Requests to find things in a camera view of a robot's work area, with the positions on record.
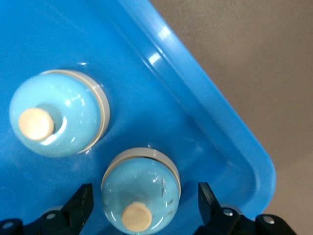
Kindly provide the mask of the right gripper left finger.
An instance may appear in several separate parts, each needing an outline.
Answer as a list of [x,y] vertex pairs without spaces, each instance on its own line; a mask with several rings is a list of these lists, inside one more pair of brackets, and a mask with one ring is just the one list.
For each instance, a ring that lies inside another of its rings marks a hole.
[[0,222],[2,235],[78,235],[93,211],[92,184],[82,184],[60,210],[44,213],[25,225],[18,218]]

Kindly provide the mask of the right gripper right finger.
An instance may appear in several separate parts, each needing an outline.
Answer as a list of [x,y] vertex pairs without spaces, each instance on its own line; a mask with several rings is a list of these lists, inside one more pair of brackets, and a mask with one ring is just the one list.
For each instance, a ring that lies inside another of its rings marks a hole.
[[222,207],[206,182],[198,183],[198,208],[203,221],[197,235],[293,235],[295,231],[282,218],[260,214],[254,220],[232,207]]

